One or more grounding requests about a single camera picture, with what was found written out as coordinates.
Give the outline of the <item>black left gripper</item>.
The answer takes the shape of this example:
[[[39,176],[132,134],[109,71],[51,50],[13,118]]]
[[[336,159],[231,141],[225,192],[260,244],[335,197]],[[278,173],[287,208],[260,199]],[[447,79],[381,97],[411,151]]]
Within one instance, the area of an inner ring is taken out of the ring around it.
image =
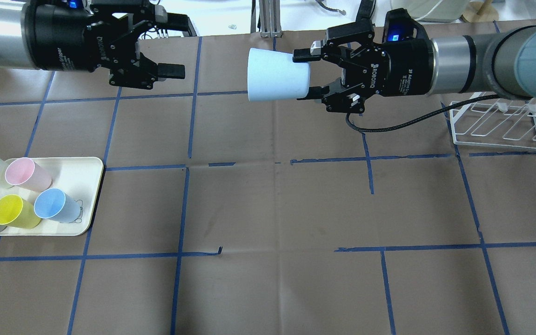
[[[192,33],[191,19],[166,13],[148,0],[93,0],[91,9],[61,0],[31,0],[27,43],[34,67],[47,71],[94,72],[106,68],[113,86],[151,89],[163,79],[185,79],[183,64],[155,63],[141,53],[140,36],[161,29]]]

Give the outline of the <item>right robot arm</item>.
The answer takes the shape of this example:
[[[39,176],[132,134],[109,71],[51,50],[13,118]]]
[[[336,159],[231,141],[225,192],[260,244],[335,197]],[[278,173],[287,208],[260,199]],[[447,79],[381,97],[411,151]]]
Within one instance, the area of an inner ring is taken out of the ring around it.
[[[382,42],[366,18],[328,28],[323,40],[296,49],[294,63],[324,60],[340,78],[311,87],[304,100],[328,112],[362,113],[373,95],[496,93],[507,100],[536,98],[536,26],[504,33],[430,38],[403,8],[387,12]]]

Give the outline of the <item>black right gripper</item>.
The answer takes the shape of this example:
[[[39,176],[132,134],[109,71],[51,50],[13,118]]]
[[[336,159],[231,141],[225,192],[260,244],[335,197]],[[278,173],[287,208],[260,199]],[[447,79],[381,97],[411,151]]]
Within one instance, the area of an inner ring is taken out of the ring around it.
[[[328,112],[362,113],[374,95],[423,95],[432,87],[432,42],[404,8],[387,12],[380,44],[370,21],[361,20],[328,28],[324,41],[292,54],[294,63],[321,60],[342,68],[342,76],[326,86],[309,87],[303,100],[319,100]]]

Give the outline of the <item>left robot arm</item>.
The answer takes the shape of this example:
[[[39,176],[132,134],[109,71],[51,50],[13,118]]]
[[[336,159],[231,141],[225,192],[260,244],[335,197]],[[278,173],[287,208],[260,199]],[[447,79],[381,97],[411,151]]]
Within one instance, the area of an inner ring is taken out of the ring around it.
[[[110,85],[144,90],[184,79],[183,64],[155,63],[140,51],[151,30],[196,35],[187,15],[149,0],[0,0],[0,68],[106,68]]]

